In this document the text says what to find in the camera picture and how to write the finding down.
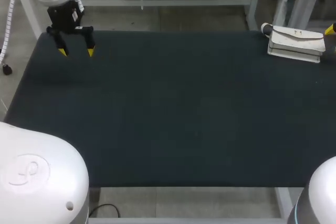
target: black table surface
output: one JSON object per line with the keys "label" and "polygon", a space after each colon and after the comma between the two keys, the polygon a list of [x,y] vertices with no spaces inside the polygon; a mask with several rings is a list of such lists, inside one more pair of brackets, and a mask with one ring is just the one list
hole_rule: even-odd
{"label": "black table surface", "polygon": [[72,144],[90,185],[300,187],[336,156],[336,65],[258,32],[43,34],[5,122]]}

